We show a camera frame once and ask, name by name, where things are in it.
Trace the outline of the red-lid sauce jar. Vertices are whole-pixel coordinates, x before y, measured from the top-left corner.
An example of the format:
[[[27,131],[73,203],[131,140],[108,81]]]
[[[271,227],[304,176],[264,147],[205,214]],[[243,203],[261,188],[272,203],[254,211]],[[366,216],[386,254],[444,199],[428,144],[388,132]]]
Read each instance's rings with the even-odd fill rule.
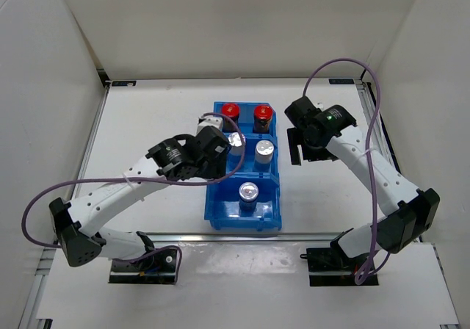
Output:
[[[274,111],[270,105],[259,104],[253,111],[253,132],[266,134],[270,131]]]
[[[224,132],[234,132],[238,126],[240,108],[238,104],[235,103],[224,103],[221,108],[221,113],[224,114],[223,117],[223,131]]]

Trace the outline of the silver-lid jar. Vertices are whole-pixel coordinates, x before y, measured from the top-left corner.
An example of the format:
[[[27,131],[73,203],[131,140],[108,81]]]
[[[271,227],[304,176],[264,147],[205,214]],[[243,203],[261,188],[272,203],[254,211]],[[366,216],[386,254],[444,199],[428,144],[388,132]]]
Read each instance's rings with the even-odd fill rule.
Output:
[[[245,182],[239,187],[239,207],[244,211],[253,211],[256,208],[259,188],[253,182]]]

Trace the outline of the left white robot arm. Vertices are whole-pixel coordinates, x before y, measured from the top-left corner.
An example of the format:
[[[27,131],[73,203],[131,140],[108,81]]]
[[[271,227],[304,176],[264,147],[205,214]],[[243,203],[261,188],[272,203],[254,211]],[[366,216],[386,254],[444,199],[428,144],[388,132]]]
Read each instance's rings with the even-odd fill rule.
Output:
[[[153,146],[115,183],[108,182],[84,197],[50,202],[54,231],[68,264],[80,267],[105,257],[129,261],[137,270],[151,267],[153,244],[145,233],[116,231],[105,225],[172,182],[223,177],[228,150],[228,138],[207,126],[195,136],[180,134]]]

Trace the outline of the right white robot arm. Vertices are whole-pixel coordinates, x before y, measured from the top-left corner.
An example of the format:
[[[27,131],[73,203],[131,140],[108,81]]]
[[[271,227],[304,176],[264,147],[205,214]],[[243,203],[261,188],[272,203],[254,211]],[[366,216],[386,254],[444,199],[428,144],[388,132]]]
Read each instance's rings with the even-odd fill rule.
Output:
[[[370,250],[391,254],[421,236],[432,225],[440,198],[403,177],[378,151],[366,148],[355,118],[342,106],[316,108],[308,98],[292,102],[285,114],[291,163],[340,160],[371,193],[377,195],[383,217],[377,225],[350,229],[330,244],[326,260],[346,270]]]

